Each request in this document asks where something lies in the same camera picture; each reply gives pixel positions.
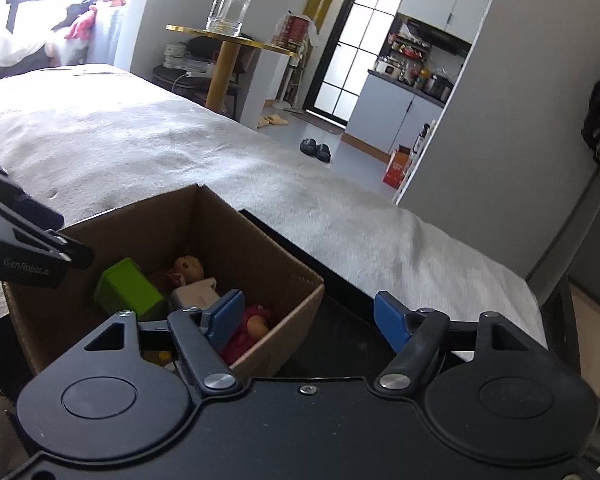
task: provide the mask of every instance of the cardboard box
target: cardboard box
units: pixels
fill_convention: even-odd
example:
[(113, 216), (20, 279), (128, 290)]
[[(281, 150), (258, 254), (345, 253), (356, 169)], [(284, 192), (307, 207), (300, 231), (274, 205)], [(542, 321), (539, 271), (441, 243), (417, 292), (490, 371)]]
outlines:
[(207, 187), (190, 186), (64, 229), (95, 250), (87, 270), (70, 269), (56, 290), (3, 284), (24, 354), (39, 373), (107, 319), (93, 302), (103, 270), (129, 256), (145, 275), (183, 254), (198, 257), (218, 293), (243, 291), (268, 308), (276, 327), (232, 365), (242, 380), (275, 374), (304, 339), (322, 300), (322, 278)]
[(399, 146), (389, 160), (389, 165), (386, 168), (386, 173), (382, 181), (394, 189), (398, 189), (410, 164), (411, 150), (405, 146)]

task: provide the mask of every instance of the red can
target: red can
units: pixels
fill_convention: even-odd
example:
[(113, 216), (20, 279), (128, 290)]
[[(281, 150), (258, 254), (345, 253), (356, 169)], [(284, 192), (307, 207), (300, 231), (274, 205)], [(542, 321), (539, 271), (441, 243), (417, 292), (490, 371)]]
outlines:
[(276, 38), (275, 45), (297, 54), (300, 52), (300, 47), (308, 31), (308, 20), (300, 16), (289, 15), (286, 17), (280, 35)]

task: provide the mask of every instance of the glass door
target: glass door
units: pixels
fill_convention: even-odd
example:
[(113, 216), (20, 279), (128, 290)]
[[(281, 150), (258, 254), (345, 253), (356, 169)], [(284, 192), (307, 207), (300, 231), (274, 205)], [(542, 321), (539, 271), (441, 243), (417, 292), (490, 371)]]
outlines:
[(305, 108), (344, 126), (356, 106), (402, 0), (345, 0), (311, 83)]

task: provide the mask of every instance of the floor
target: floor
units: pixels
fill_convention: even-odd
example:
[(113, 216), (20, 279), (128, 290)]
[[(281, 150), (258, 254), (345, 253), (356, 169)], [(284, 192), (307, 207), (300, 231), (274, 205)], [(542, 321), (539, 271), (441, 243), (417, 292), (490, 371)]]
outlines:
[(331, 163), (328, 168), (342, 177), (364, 189), (391, 200), (395, 189), (382, 182), (386, 164), (371, 155), (360, 152), (345, 142), (340, 142), (341, 135), (329, 133), (314, 124), (309, 124), (296, 115), (273, 108), (265, 108), (263, 115), (278, 114), (289, 121), (288, 126), (273, 126), (272, 124), (258, 131), (276, 140), (290, 150), (299, 150), (303, 139), (315, 139), (318, 144), (325, 143), (331, 151)]
[(578, 327), (582, 377), (600, 397), (600, 306), (571, 286)]

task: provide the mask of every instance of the bed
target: bed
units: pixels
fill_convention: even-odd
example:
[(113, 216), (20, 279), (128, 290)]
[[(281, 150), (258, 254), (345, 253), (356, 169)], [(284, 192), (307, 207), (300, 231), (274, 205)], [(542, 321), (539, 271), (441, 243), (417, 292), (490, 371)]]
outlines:
[(536, 300), (505, 267), (320, 162), (111, 66), (0, 81), (0, 164), (68, 224), (207, 184), (371, 296), (388, 290), (458, 320), (497, 310), (544, 343)]

